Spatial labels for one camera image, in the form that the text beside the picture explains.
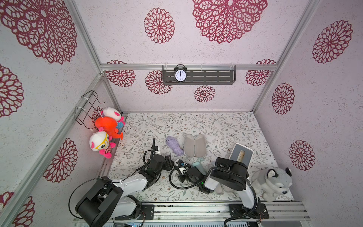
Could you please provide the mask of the black umbrella case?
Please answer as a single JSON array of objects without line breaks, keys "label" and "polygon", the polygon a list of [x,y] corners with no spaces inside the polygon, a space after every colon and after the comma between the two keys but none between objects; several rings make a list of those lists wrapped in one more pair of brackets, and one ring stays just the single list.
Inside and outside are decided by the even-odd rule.
[{"label": "black umbrella case", "polygon": [[164,157],[165,163],[163,169],[166,171],[171,171],[174,168],[174,162],[171,160],[171,156],[167,155]]}]

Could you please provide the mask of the mint green umbrella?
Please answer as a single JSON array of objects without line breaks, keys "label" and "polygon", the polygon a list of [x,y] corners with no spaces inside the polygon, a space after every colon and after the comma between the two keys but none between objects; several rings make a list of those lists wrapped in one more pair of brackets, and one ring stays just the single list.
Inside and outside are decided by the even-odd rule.
[{"label": "mint green umbrella", "polygon": [[206,175],[207,172],[205,171],[204,167],[200,162],[194,162],[192,163],[192,167],[196,167],[203,175]]}]

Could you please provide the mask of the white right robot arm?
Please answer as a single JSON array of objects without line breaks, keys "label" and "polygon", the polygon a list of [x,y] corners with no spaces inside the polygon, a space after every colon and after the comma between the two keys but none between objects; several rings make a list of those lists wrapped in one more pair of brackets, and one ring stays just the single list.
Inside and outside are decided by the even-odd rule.
[{"label": "white right robot arm", "polygon": [[[218,185],[227,186],[237,191],[243,206],[253,212],[261,202],[251,186],[247,169],[248,167],[242,162],[217,158],[215,165],[204,175],[197,167],[180,162],[171,170],[168,180],[175,189],[187,190],[198,187],[199,191],[205,194],[214,192]],[[179,172],[182,181],[188,180],[192,184],[186,187],[176,186],[172,182],[175,171]]]}]

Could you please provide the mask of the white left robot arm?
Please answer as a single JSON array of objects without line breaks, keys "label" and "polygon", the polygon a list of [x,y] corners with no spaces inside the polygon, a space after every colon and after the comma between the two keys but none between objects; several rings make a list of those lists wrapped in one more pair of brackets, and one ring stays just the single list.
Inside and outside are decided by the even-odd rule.
[{"label": "white left robot arm", "polygon": [[122,180],[111,180],[106,176],[98,178],[75,206],[79,219],[91,227],[102,227],[111,218],[146,219],[142,202],[132,194],[148,189],[159,180],[164,170],[170,171],[174,166],[170,155],[162,156],[156,151],[152,148],[149,160],[131,176]]}]

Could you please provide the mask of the white rimmed grey tray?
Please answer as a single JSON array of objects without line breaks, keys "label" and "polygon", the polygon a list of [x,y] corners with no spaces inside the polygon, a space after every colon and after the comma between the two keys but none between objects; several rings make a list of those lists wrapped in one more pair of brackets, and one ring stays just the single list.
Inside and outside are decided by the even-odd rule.
[{"label": "white rimmed grey tray", "polygon": [[251,148],[248,148],[240,143],[236,143],[232,149],[229,159],[245,164],[249,172],[253,154],[254,151]]}]

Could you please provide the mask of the beige roll in tray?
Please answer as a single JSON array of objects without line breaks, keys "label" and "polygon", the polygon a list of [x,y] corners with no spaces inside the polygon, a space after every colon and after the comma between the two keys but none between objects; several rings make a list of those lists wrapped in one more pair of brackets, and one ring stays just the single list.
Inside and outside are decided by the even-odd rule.
[{"label": "beige roll in tray", "polygon": [[244,156],[245,156],[245,151],[241,150],[240,153],[239,153],[239,156],[237,158],[237,161],[242,163],[243,159],[244,159]]}]

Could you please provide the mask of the orange plush whale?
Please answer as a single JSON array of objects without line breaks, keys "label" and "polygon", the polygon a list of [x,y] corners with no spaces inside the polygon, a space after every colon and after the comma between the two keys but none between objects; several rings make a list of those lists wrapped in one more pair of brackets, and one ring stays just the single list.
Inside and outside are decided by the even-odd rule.
[{"label": "orange plush whale", "polygon": [[123,139],[123,133],[121,132],[120,134],[118,133],[119,130],[116,128],[117,127],[117,122],[110,118],[110,117],[99,117],[95,120],[95,127],[99,130],[99,131],[104,131],[106,132],[109,136],[111,136],[114,139]]}]

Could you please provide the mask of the white plush with yellow glasses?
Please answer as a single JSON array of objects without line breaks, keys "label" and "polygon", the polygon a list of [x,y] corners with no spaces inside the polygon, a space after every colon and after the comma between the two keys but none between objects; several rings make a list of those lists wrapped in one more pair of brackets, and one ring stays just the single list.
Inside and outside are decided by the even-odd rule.
[{"label": "white plush with yellow glasses", "polygon": [[111,142],[112,136],[105,131],[94,133],[89,139],[89,146],[93,151],[98,152],[106,159],[112,157],[112,149],[116,147],[114,142]]}]

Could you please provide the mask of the white pink plush doll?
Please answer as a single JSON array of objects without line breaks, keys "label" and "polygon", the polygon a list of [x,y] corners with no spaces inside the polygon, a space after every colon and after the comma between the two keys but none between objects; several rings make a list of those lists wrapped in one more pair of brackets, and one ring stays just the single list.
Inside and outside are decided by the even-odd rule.
[{"label": "white pink plush doll", "polygon": [[125,125],[125,118],[122,114],[112,107],[105,108],[101,111],[103,117],[107,116],[114,119],[117,122],[117,129],[121,129]]}]

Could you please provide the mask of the grey husky plush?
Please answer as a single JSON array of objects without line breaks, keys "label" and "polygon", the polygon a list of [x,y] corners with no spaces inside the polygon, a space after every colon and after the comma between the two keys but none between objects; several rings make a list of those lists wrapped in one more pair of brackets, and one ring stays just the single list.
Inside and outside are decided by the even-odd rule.
[{"label": "grey husky plush", "polygon": [[260,170],[253,175],[251,185],[256,194],[262,193],[265,201],[273,202],[278,196],[289,192],[292,171],[288,167]]}]

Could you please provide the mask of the black alarm clock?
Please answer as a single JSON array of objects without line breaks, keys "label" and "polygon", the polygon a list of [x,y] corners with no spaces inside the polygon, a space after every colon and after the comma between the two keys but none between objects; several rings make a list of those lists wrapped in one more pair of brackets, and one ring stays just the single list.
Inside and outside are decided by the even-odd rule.
[{"label": "black alarm clock", "polygon": [[178,64],[174,67],[175,80],[177,82],[184,82],[187,79],[187,67],[184,64]]}]

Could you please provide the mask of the grey wall shelf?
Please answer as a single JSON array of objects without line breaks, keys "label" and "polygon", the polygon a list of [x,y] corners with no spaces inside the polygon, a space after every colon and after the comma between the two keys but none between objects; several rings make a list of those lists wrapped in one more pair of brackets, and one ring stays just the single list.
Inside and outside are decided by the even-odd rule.
[{"label": "grey wall shelf", "polygon": [[236,67],[231,65],[228,70],[191,70],[187,71],[184,82],[175,80],[174,67],[169,70],[162,66],[162,82],[164,85],[232,85],[236,81]]}]

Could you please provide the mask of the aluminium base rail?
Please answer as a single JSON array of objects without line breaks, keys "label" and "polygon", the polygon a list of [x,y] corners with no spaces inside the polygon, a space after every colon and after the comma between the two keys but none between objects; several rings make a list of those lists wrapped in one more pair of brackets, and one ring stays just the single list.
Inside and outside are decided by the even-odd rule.
[{"label": "aluminium base rail", "polygon": [[[211,222],[223,224],[228,218],[242,216],[244,211],[240,201],[205,201],[205,202],[146,202],[141,206],[141,212],[136,218],[123,216],[117,218],[117,224],[145,221],[146,227],[151,223],[201,223]],[[249,219],[236,219],[228,222],[229,225],[237,222],[266,223],[272,221],[310,221],[309,214],[302,202],[278,201],[261,202],[258,209]]]}]

